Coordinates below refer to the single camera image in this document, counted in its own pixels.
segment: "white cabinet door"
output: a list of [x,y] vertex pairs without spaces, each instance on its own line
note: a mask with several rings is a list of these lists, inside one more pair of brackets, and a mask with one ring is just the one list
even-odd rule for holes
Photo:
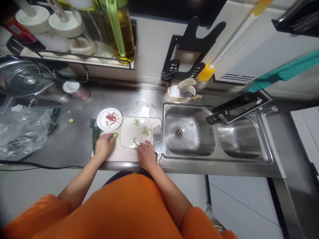
[[209,175],[208,179],[221,191],[280,226],[266,178]]
[[238,239],[283,239],[279,226],[210,184],[213,215]]

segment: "hand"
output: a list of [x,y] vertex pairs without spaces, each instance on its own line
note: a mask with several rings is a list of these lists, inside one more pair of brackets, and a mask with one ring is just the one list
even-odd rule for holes
[[113,133],[101,134],[96,141],[95,155],[103,161],[114,149],[115,138],[112,137],[112,134]]
[[147,171],[150,171],[157,166],[155,148],[150,141],[146,140],[145,143],[138,145],[137,157],[139,158],[140,165]]

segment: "stainless steel countertop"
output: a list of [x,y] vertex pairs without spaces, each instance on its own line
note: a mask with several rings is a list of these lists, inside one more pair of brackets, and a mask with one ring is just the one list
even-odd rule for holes
[[[166,88],[134,83],[91,82],[84,85],[91,92],[87,101],[72,98],[61,106],[56,120],[57,127],[49,135],[44,147],[29,155],[24,161],[51,167],[68,165],[85,166],[92,154],[92,129],[90,119],[96,119],[105,108],[117,108],[123,116],[151,117],[162,120],[162,104]],[[199,105],[220,105],[236,95],[224,92],[205,92]],[[162,157],[159,164],[167,173],[208,174],[253,177],[281,177],[276,161],[266,163],[244,163],[225,161],[201,161],[167,159]],[[139,163],[105,162],[101,170],[142,170]]]
[[287,234],[291,239],[319,236],[319,183],[302,146],[290,111],[316,105],[274,101],[278,112],[266,116],[286,178],[273,178]]

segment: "kitchen sink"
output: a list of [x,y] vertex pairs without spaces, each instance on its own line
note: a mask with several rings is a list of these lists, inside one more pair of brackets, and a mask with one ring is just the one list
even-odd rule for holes
[[166,111],[164,140],[177,155],[208,156],[216,147],[213,127],[207,124],[207,109],[173,106]]
[[217,132],[223,151],[233,158],[255,159],[262,153],[257,129],[246,117],[218,124]]
[[211,107],[163,104],[166,158],[272,163],[273,156],[260,116],[228,125],[210,125]]

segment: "green towel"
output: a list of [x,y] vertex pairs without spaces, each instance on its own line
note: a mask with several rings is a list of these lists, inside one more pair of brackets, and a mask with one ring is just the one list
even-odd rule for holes
[[248,91],[256,92],[257,90],[264,89],[279,80],[288,81],[317,64],[319,64],[319,50],[278,67],[277,69],[257,78]]

